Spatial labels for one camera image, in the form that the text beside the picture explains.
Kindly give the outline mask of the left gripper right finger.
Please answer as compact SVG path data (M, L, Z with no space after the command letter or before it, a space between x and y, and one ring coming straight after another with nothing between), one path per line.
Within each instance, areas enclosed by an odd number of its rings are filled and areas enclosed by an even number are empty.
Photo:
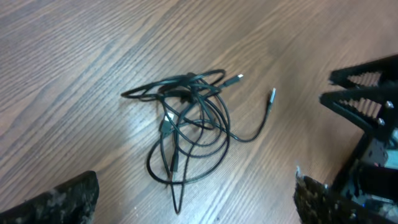
M303 223L392 223L296 171L294 202Z

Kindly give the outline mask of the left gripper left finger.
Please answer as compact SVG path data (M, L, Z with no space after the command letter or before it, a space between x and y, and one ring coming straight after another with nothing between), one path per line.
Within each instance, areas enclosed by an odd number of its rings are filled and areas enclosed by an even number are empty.
M1 212L1 223L93 223L99 194L96 172L88 170Z

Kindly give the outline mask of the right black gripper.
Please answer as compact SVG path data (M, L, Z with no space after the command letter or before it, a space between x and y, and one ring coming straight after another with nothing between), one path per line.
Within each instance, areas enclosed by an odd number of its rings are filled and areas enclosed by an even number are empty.
M320 103L374 137L363 135L332 183L348 200L380 215L397 214L397 87L324 93Z

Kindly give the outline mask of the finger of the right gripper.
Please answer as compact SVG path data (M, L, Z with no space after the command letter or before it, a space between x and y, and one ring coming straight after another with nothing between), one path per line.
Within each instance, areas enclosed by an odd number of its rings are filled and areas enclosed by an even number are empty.
M334 70L329 82L343 88L380 86L397 81L397 55Z

